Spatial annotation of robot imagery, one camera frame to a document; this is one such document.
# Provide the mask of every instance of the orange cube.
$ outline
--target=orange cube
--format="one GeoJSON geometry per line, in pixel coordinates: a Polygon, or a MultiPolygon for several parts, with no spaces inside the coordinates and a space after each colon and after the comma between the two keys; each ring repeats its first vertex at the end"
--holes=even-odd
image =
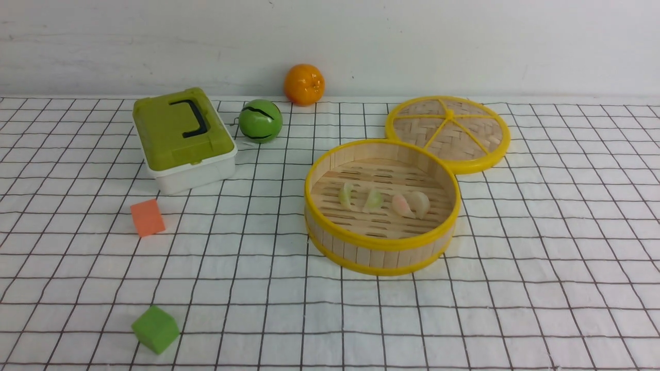
{"type": "Polygon", "coordinates": [[[133,215],[133,224],[135,224],[137,234],[141,238],[165,230],[165,223],[156,199],[132,205],[131,214],[133,215]]]}

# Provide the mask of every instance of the bamboo steamer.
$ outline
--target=bamboo steamer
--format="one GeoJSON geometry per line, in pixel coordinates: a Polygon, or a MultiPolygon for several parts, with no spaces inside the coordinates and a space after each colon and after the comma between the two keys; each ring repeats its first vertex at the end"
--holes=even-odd
{"type": "Polygon", "coordinates": [[[371,275],[403,275],[433,263],[449,246],[461,204],[455,174],[497,164],[511,142],[508,126],[487,107],[451,96],[398,105],[385,123],[387,139],[367,139],[325,153],[305,181],[310,240],[330,260],[371,275]],[[354,184],[352,210],[339,203],[354,184]],[[372,187],[384,198],[376,213],[362,207],[372,187]],[[391,210],[394,193],[421,191],[431,209],[422,219],[391,210]]]}
{"type": "Polygon", "coordinates": [[[506,154],[506,122],[482,104],[452,96],[426,96],[397,106],[385,123],[388,139],[426,149],[454,174],[493,167],[506,154]]]}
{"type": "Polygon", "coordinates": [[[367,139],[325,153],[305,181],[305,220],[316,248],[343,267],[371,275],[402,275],[444,253],[460,208],[458,183],[437,157],[415,145],[367,139]],[[344,183],[354,184],[352,210],[339,203],[344,183]],[[383,194],[379,211],[363,213],[372,187],[383,194]],[[423,219],[391,209],[395,193],[421,191],[430,201],[423,219]]]}

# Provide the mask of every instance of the green cube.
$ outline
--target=green cube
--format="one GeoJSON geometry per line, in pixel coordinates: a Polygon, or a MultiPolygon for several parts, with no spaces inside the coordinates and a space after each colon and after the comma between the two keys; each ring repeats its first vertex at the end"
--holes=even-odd
{"type": "Polygon", "coordinates": [[[156,354],[163,353],[179,336],[174,318],[157,306],[151,306],[131,328],[140,343],[156,354]]]}

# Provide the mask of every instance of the green ball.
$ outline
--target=green ball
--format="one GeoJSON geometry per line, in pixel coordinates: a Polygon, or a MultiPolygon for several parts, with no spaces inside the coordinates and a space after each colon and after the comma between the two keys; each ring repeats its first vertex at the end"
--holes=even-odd
{"type": "Polygon", "coordinates": [[[238,127],[246,137],[257,143],[272,141],[282,130],[282,113],[265,99],[246,104],[238,116],[238,127]]]}

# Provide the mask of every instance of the woven bamboo lid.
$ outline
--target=woven bamboo lid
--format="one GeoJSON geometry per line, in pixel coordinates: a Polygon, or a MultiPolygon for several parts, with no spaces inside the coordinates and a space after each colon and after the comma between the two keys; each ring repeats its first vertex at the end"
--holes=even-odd
{"type": "Polygon", "coordinates": [[[422,147],[454,174],[497,164],[511,142],[509,128],[487,107],[452,96],[427,96],[398,105],[387,117],[388,139],[422,147]]]}

